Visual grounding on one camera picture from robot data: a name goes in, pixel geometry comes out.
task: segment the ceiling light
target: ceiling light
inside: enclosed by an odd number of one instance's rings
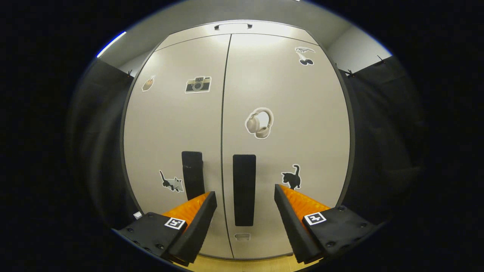
[[[126,34],[126,31],[124,31],[123,33],[121,33],[112,42],[110,42],[108,45],[106,45],[106,47],[104,47],[104,49],[101,52],[99,52],[99,54],[97,54],[97,57],[99,57],[100,55],[102,55],[104,53],[104,51],[106,51],[106,49],[108,49],[115,41],[117,41],[119,38],[121,38],[125,34]]]

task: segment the bird sticker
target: bird sticker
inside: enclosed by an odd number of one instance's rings
[[[298,54],[298,55],[299,55],[299,58],[300,58],[300,59],[299,59],[299,63],[300,63],[300,64],[302,64],[302,65],[304,65],[304,66],[306,66],[306,65],[308,65],[308,64],[309,64],[309,65],[313,65],[313,64],[314,64],[314,61],[312,61],[312,60],[310,60],[310,59],[306,58],[306,57],[303,55],[303,53],[306,53],[307,51],[315,53],[315,51],[314,51],[314,50],[312,50],[312,49],[310,49],[310,48],[307,48],[307,47],[302,47],[302,46],[300,46],[300,47],[296,47],[296,54]]]

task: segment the black handle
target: black handle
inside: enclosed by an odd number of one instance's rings
[[[254,225],[256,201],[256,156],[233,155],[235,226]]]
[[[216,25],[214,28],[215,28],[215,30],[220,30],[220,26],[221,25],[231,25],[231,24],[246,24],[247,25],[247,29],[251,29],[252,28],[252,25],[251,24],[247,24],[247,23],[226,23],[226,24]]]
[[[205,193],[202,152],[183,151],[181,158],[186,197],[191,200]]]

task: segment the wooden floor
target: wooden floor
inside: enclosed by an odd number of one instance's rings
[[[195,262],[189,264],[188,267],[179,266],[194,272],[293,272],[311,266],[318,261],[309,264],[298,263],[294,255],[249,261],[232,261],[198,255]]]

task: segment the white cabinet door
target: white cabinet door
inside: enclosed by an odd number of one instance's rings
[[[256,138],[245,127],[249,114],[259,107],[266,107],[273,114],[271,132],[265,139]],[[262,258],[291,253],[274,202],[274,185],[282,184],[282,173],[294,173],[293,165],[298,164],[301,188],[297,191],[334,207],[348,167],[346,102],[336,72],[322,49],[284,37],[233,34],[227,60],[222,132],[225,207],[234,257]],[[232,164],[235,154],[256,156],[251,227],[235,225],[237,192],[233,191]],[[237,233],[250,233],[250,239],[236,239]]]
[[[200,253],[232,258],[220,157],[229,39],[229,34],[199,38],[151,55],[129,98],[124,156],[129,182],[141,209],[161,214],[187,201],[182,152],[202,152],[205,191],[215,191],[217,209]],[[187,93],[187,82],[200,76],[210,77],[210,89]],[[160,170],[168,181],[166,186]],[[182,180],[181,185],[175,177]]]

